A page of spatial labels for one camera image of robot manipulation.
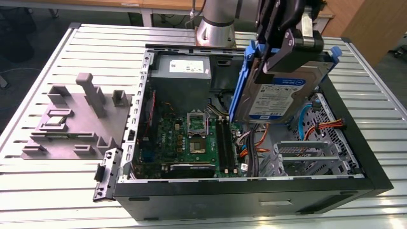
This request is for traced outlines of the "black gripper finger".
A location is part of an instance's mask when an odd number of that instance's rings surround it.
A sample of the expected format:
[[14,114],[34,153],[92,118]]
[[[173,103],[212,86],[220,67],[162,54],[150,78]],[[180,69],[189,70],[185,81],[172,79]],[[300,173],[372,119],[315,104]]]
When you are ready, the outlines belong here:
[[261,0],[258,2],[258,16],[257,16],[257,32],[256,40],[260,44],[264,44],[264,50],[260,55],[260,67],[264,66],[265,60],[269,57],[271,50],[275,48],[275,23],[273,20],[277,14],[277,1]]
[[277,0],[277,14],[273,20],[275,48],[264,66],[253,68],[256,83],[272,82],[273,73],[292,73],[323,51],[324,41],[313,29],[321,0]]

